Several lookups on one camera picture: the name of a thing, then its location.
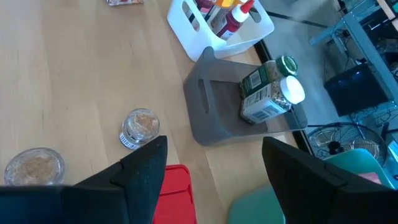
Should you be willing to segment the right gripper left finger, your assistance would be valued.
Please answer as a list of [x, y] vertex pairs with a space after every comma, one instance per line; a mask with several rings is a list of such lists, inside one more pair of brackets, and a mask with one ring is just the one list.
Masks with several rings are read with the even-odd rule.
[[167, 137], [65, 189], [67, 223], [151, 223], [165, 177]]

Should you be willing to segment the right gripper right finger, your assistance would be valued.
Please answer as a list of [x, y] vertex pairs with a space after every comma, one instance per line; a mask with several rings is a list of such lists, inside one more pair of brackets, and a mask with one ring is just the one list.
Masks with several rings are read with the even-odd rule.
[[397, 223], [397, 191], [264, 137], [267, 176], [288, 223]]

